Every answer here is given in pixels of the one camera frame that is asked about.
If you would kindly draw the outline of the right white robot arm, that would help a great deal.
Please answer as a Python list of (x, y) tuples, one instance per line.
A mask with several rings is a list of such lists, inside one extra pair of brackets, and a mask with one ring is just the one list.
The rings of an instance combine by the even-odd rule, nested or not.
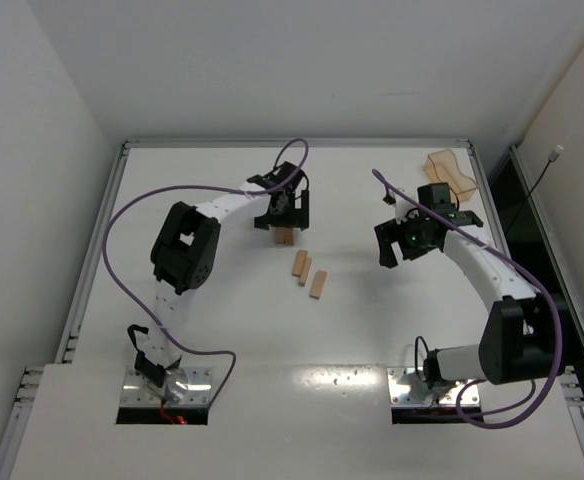
[(429, 388), (460, 380), (553, 381), (564, 366), (564, 306), (492, 246), (483, 221), (453, 201), (448, 184), (421, 186), (417, 195), (386, 189), (383, 200), (395, 216), (374, 229), (380, 265), (394, 268), (438, 250), (465, 275), (488, 313), (478, 343), (427, 353), (423, 381)]

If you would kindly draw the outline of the wood block thin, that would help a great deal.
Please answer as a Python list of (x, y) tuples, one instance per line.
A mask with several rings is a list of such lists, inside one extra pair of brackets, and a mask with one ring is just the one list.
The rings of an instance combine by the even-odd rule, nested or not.
[(311, 265), (312, 265), (312, 258), (311, 257), (306, 257), (304, 262), (303, 262), (303, 266), (301, 269), (301, 274), (299, 276), (299, 285), (304, 287), (307, 283), (308, 277), (309, 277), (309, 272), (311, 269)]

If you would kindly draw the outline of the translucent orange plastic container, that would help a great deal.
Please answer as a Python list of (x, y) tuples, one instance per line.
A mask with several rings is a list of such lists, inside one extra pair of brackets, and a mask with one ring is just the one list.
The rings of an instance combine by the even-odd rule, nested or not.
[(451, 149), (440, 150), (427, 156), (423, 171), (432, 183), (447, 183), (452, 197), (459, 203), (469, 201), (478, 190), (473, 177), (466, 175)]

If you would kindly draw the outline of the plain wood block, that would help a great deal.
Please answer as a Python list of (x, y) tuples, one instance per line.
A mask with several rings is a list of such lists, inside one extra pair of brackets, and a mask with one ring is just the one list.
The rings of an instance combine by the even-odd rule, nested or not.
[(285, 243), (284, 231), (282, 228), (275, 228), (274, 229), (274, 241), (276, 244), (284, 244)]

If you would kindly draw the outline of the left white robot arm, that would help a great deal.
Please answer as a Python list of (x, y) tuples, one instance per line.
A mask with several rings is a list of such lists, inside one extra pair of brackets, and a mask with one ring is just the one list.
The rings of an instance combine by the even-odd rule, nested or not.
[(197, 190), (222, 195), (197, 205), (175, 203), (152, 247), (153, 274), (180, 297), (203, 285), (210, 276), (220, 236), (251, 220), (256, 229), (309, 227), (309, 185), (299, 166), (285, 162), (265, 175), (255, 175), (239, 188), (197, 185)]

